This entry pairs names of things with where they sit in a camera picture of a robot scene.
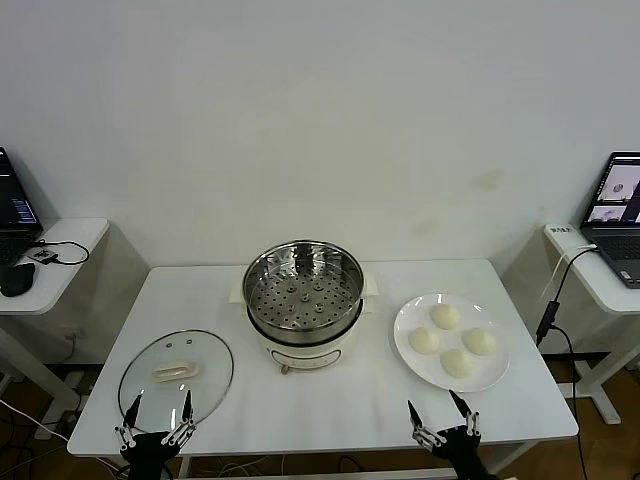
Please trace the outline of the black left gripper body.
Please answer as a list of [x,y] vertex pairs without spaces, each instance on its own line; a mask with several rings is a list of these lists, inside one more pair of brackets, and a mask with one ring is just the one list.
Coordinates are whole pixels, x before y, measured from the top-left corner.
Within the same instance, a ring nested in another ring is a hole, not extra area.
[[162,443],[167,432],[138,434],[133,447],[126,445],[124,459],[128,462],[128,478],[131,480],[173,479],[168,462],[177,457],[180,446],[176,441]]

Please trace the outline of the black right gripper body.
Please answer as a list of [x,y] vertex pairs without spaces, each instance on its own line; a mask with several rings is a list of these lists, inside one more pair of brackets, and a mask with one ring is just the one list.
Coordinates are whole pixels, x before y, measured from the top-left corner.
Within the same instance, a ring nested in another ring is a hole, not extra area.
[[442,430],[439,435],[445,442],[439,441],[432,447],[431,452],[436,457],[447,460],[459,480],[489,478],[489,472],[478,455],[478,435],[468,435],[465,426]]

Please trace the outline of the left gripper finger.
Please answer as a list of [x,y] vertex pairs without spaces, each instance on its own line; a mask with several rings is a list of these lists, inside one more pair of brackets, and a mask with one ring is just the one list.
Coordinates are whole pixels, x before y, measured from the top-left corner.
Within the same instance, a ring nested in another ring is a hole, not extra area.
[[180,421],[161,440],[162,445],[185,445],[196,430],[193,419],[193,405],[191,391],[188,390],[185,396]]
[[126,410],[123,418],[123,422],[120,426],[116,426],[114,428],[116,432],[116,436],[119,440],[120,451],[124,452],[125,450],[132,449],[136,446],[135,441],[135,422],[138,416],[141,399],[143,394],[138,394],[131,406]]

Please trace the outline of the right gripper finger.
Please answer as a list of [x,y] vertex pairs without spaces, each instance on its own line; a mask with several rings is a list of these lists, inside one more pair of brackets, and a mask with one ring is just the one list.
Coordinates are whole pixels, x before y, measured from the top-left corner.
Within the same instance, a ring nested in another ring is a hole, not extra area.
[[450,390],[449,394],[456,408],[465,419],[467,435],[480,436],[479,413],[477,411],[472,411],[467,402],[453,390]]
[[446,439],[422,423],[421,417],[410,400],[407,401],[407,405],[413,428],[412,438],[422,447],[441,447]]

